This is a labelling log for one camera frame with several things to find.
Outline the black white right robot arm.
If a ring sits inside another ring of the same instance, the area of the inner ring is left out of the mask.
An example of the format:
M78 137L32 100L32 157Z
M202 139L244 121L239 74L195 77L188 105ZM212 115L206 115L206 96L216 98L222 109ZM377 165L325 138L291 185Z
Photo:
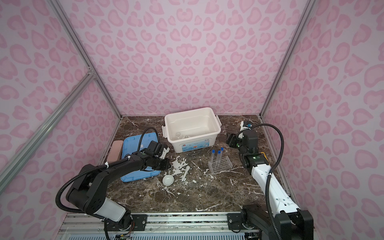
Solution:
M243 122L239 133L227 134L227 145L239 151L243 167L263 190L266 200L265 209L252 204L243 206L238 215L228 214L228 228L234 233L245 231L246 237L254 240L312 240L314 219L311 213L301 210L274 175L284 153L283 134L276 126L267 126L278 133L281 141L274 165L259 150L257 125Z

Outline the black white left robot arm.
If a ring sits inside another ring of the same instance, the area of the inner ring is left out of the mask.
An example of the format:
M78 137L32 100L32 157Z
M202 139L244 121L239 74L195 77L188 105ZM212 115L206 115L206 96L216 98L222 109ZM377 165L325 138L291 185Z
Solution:
M75 177L68 180L59 190L55 198L59 209L69 213L83 213L98 218L104 223L105 231L132 230L135 220L126 207L107 198L109 185L126 175L133 174L134 180L156 176L161 171L171 168L166 157L169 148L155 138L142 145L147 132L155 128L146 128L141 134L138 148L122 160L94 166L84 166Z

